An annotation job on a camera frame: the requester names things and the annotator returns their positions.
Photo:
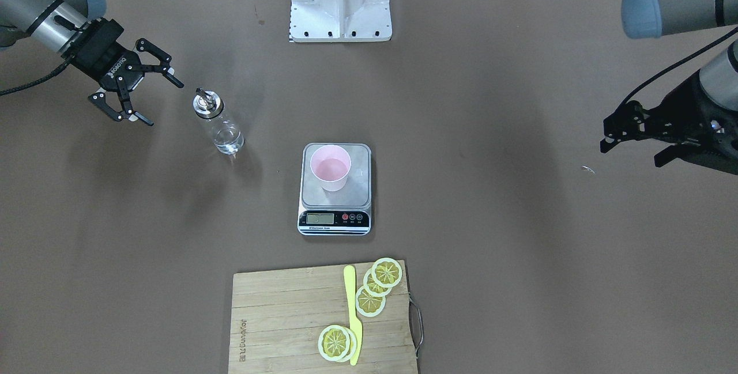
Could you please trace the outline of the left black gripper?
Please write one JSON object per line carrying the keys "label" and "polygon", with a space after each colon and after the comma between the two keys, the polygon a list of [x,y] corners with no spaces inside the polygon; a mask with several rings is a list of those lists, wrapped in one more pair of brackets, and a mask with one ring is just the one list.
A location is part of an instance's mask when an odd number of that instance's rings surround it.
{"label": "left black gripper", "polygon": [[656,139],[674,145],[654,155],[661,168],[675,159],[733,175],[737,174],[736,111],[712,101],[699,82],[698,72],[670,92],[661,111],[644,109],[638,101],[622,104],[603,122],[601,153],[624,141]]}

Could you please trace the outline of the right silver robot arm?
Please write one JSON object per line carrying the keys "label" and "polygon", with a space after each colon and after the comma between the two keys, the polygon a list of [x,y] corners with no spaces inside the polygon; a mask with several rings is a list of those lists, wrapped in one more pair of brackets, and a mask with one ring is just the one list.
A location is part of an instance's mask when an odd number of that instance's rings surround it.
{"label": "right silver robot arm", "polygon": [[150,41],[139,39],[132,50],[119,44],[124,29],[104,17],[106,9],[106,0],[1,0],[2,49],[30,37],[63,59],[45,77],[5,89],[2,95],[42,84],[72,65],[97,82],[89,101],[106,116],[152,126],[133,108],[131,92],[147,73],[161,74],[177,88],[183,83],[174,75],[171,56]]}

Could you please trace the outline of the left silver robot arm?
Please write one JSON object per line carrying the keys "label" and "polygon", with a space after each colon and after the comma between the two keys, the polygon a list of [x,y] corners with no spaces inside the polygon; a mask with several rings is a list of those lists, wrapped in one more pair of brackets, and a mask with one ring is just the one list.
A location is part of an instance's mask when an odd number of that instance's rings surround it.
{"label": "left silver robot arm", "polygon": [[[737,0],[622,0],[622,26],[631,39],[659,38],[706,28],[735,27]],[[600,150],[623,141],[656,139],[668,143],[654,156],[662,167],[675,159],[737,172],[736,43],[719,53],[645,109],[632,94],[603,121]]]}

